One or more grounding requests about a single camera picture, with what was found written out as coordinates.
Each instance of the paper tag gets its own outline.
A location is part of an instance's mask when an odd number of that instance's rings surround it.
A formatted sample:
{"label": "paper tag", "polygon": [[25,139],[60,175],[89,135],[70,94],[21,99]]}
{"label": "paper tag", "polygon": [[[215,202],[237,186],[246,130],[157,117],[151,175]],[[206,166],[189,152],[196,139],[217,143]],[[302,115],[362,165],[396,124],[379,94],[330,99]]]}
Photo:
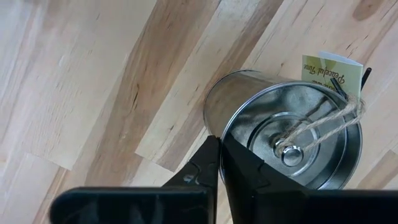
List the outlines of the paper tag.
{"label": "paper tag", "polygon": [[303,55],[302,80],[316,83],[335,90],[331,78],[349,95],[361,96],[363,65],[354,60],[328,52],[320,52],[320,57]]}

